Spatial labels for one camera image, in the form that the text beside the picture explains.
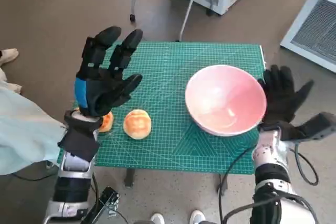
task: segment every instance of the green cutting mat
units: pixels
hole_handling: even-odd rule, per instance
[[[105,56],[108,67],[114,47]],[[198,70],[227,64],[262,77],[261,47],[251,44],[198,42],[142,42],[132,56],[124,76],[143,75],[132,99],[112,110],[112,131],[102,133],[96,165],[108,167],[184,170],[223,173],[244,149],[257,142],[251,130],[234,137],[217,137],[202,131],[190,118],[184,103],[189,78]],[[152,119],[152,133],[144,140],[129,138],[122,129],[124,117],[133,109],[144,109]],[[250,174],[254,166],[246,154],[232,173]]]

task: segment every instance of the bun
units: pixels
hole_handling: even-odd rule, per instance
[[[113,120],[114,120],[114,116],[111,111],[107,115],[104,115],[103,123],[101,124],[99,128],[99,132],[102,133],[102,132],[110,131],[112,129]]]
[[[132,110],[125,116],[123,129],[133,139],[140,140],[152,131],[152,120],[144,110]]]

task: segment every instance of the floor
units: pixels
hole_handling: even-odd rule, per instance
[[[16,47],[17,60],[4,66],[10,82],[24,87],[23,95],[58,120],[71,107],[72,84],[78,70],[87,36],[118,25],[123,35],[134,27],[129,23],[131,0],[0,0],[0,45]],[[295,73],[297,86],[309,79],[316,85],[299,110],[296,123],[320,111],[336,113],[334,102],[336,76],[303,59],[279,43],[305,0],[239,0],[223,17],[207,17],[195,5],[187,23],[185,41],[258,43],[263,46],[268,65],[288,65]],[[146,40],[172,41],[177,38],[187,0],[138,0],[137,27]],[[300,178],[290,156],[292,182],[316,210],[320,223],[334,223],[336,212],[336,141],[302,145],[320,174],[320,185],[311,187]],[[218,222],[218,200],[214,174],[141,170],[133,190],[122,186],[124,169],[97,168],[100,188],[112,186],[121,193],[119,206],[130,223],[148,219],[161,212],[167,223],[187,223],[194,209]],[[23,175],[38,177],[46,171],[36,164]],[[0,177],[2,223],[40,223],[52,193],[54,178],[23,182],[12,176]],[[232,175],[223,199],[224,212],[251,202],[254,177]],[[249,212],[232,218],[230,223],[248,223]],[[103,217],[99,224],[122,223],[119,218]]]

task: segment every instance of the wire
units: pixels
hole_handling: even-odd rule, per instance
[[[11,173],[11,175],[18,178],[18,179],[22,179],[22,180],[25,180],[25,181],[36,182],[36,181],[41,181],[41,180],[49,178],[49,177],[53,177],[53,176],[57,175],[57,173],[49,174],[49,175],[41,177],[41,178],[24,178],[24,177],[21,177],[21,176],[15,174],[15,173]]]
[[[94,173],[92,173],[92,180],[93,180],[93,184],[94,184],[94,194],[96,195],[96,205],[95,205],[95,210],[93,212],[93,214],[97,214],[98,213],[98,208],[99,208],[99,188],[98,188],[98,183],[96,180],[96,177],[94,175]]]
[[[274,196],[273,198],[270,198],[270,199],[265,199],[263,201],[259,201],[259,202],[256,202],[256,203],[252,203],[252,204],[248,204],[248,205],[245,205],[245,206],[242,206],[242,207],[238,207],[238,208],[232,210],[231,212],[229,212],[222,219],[222,224],[227,224],[227,221],[229,220],[229,218],[232,217],[233,215],[239,213],[239,212],[242,212],[244,210],[247,210],[247,209],[250,209],[250,208],[254,208],[254,207],[260,207],[260,206],[272,203],[274,201],[280,200],[282,198],[284,198],[284,196],[279,196],[278,195],[278,196]]]
[[[226,170],[222,181],[220,182],[219,185],[219,196],[218,196],[218,206],[219,206],[219,219],[222,222],[223,219],[223,210],[222,210],[222,190],[223,190],[223,184],[224,181],[226,181],[227,176],[229,174],[229,172],[232,170],[232,168],[234,167],[234,165],[248,152],[251,151],[255,148],[255,146],[247,148],[246,150],[244,150],[242,153],[240,153],[240,155],[238,157],[236,157],[236,159],[230,164],[229,168]]]
[[[298,169],[299,169],[299,173],[301,175],[301,177],[303,178],[303,180],[308,183],[309,185],[312,185],[312,186],[317,186],[320,182],[320,178],[319,178],[319,175],[317,174],[314,166],[309,162],[309,160],[303,156],[301,153],[299,153],[299,145],[296,144],[295,145],[295,149],[293,150],[292,148],[290,148],[290,151],[291,152],[294,152],[294,156],[295,156],[295,161],[296,161],[296,164],[298,166]],[[306,161],[306,163],[310,166],[311,170],[313,171],[314,173],[314,176],[315,176],[315,182],[312,182],[310,181],[306,175],[304,174],[303,172],[303,169],[302,169],[302,166],[301,166],[301,162],[300,162],[300,158],[301,157],[304,161]]]
[[[266,204],[278,201],[282,198],[294,198],[296,200],[302,201],[305,206],[308,208],[308,210],[311,212],[311,214],[313,215],[314,221],[316,224],[319,224],[319,221],[317,219],[317,215],[315,213],[315,211],[313,210],[313,208],[311,207],[311,205],[302,197],[298,196],[298,195],[294,195],[294,194],[289,194],[289,193],[284,193],[282,191],[277,191],[280,195],[274,196],[273,198],[270,199],[266,199],[266,200],[262,200],[256,203],[252,203],[252,204],[248,204],[242,207],[238,207],[234,210],[232,210],[231,212],[229,212],[223,219],[222,224],[227,224],[227,221],[229,220],[230,217],[232,217],[233,215],[242,212],[244,210],[250,209],[250,208],[254,208],[254,207],[260,207],[260,206],[264,206]]]
[[[121,212],[119,212],[119,211],[117,211],[117,210],[113,210],[113,211],[115,211],[117,214],[119,214],[119,216],[120,216],[121,218],[123,218],[123,220],[125,221],[126,224],[129,224],[129,222],[127,221],[127,219],[125,218],[125,216],[121,214]]]
[[[263,206],[263,205],[266,205],[266,204],[269,204],[269,203],[272,203],[272,202],[275,202],[277,200],[280,200],[282,198],[290,198],[290,199],[294,199],[296,201],[298,201],[299,203],[304,203],[305,206],[308,208],[308,210],[311,212],[313,218],[314,218],[314,221],[316,224],[319,224],[319,221],[318,221],[318,218],[317,218],[317,215],[314,211],[314,209],[310,206],[310,204],[302,197],[298,196],[298,195],[293,195],[293,194],[289,194],[289,193],[285,193],[283,191],[278,191],[277,193],[279,194],[278,196],[275,196],[271,199],[267,199],[267,200],[263,200],[263,201],[260,201],[260,202],[255,202],[255,203],[252,203],[252,204],[248,204],[248,205],[245,205],[245,206],[242,206],[242,207],[238,207],[234,210],[232,210],[231,212],[229,212],[224,218],[223,218],[223,211],[222,211],[222,190],[223,190],[223,184],[224,184],[224,181],[227,179],[227,176],[229,174],[229,172],[232,170],[232,168],[234,167],[234,165],[250,150],[252,150],[254,147],[251,147],[251,148],[248,148],[246,150],[244,150],[239,156],[236,157],[236,159],[230,164],[229,168],[227,169],[227,171],[225,172],[224,176],[223,176],[223,179],[220,181],[220,188],[219,188],[219,196],[218,196],[218,206],[219,206],[219,217],[220,217],[220,222],[221,224],[227,224],[227,221],[229,220],[230,217],[232,217],[233,215],[241,212],[241,211],[244,211],[244,210],[247,210],[247,209],[250,209],[250,208],[254,208],[254,207],[259,207],[259,206]],[[315,168],[313,167],[313,165],[310,163],[310,161],[305,157],[303,156],[301,153],[299,153],[299,145],[295,145],[295,149],[291,149],[290,150],[292,152],[294,152],[295,154],[295,160],[296,160],[296,163],[297,163],[297,166],[298,166],[298,169],[299,169],[299,172],[303,178],[303,180],[305,182],[307,182],[308,184],[310,185],[313,185],[313,186],[316,186],[318,183],[319,183],[319,176],[315,170]],[[299,157],[301,157],[304,161],[306,161],[306,163],[310,166],[310,168],[312,169],[312,171],[314,172],[314,175],[315,175],[315,178],[316,178],[316,181],[315,182],[311,182],[310,180],[308,180],[308,178],[305,176],[303,170],[302,170],[302,166],[301,166],[301,163],[300,163],[300,160],[299,160]]]

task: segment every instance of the pink bowl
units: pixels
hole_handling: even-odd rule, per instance
[[[217,136],[233,136],[254,128],[266,111],[265,93],[253,76],[232,66],[215,65],[194,74],[185,90],[194,121]]]

